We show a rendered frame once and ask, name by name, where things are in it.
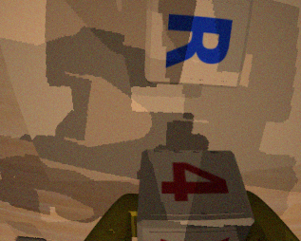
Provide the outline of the grey block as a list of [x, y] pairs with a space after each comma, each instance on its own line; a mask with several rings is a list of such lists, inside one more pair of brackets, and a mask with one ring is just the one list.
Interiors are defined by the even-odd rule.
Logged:
[[232, 151], [141, 153], [138, 241], [244, 241], [254, 222]]
[[17, 237], [16, 241], [46, 241], [45, 239], [40, 238], [29, 238], [29, 237]]
[[253, 0], [147, 0], [145, 80], [236, 88]]

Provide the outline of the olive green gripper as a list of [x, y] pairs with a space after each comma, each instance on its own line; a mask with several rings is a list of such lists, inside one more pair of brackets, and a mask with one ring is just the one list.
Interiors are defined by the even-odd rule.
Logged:
[[[300, 241], [257, 195], [247, 191], [255, 222], [244, 241]], [[132, 241], [137, 237], [139, 194], [122, 195], [84, 241]]]

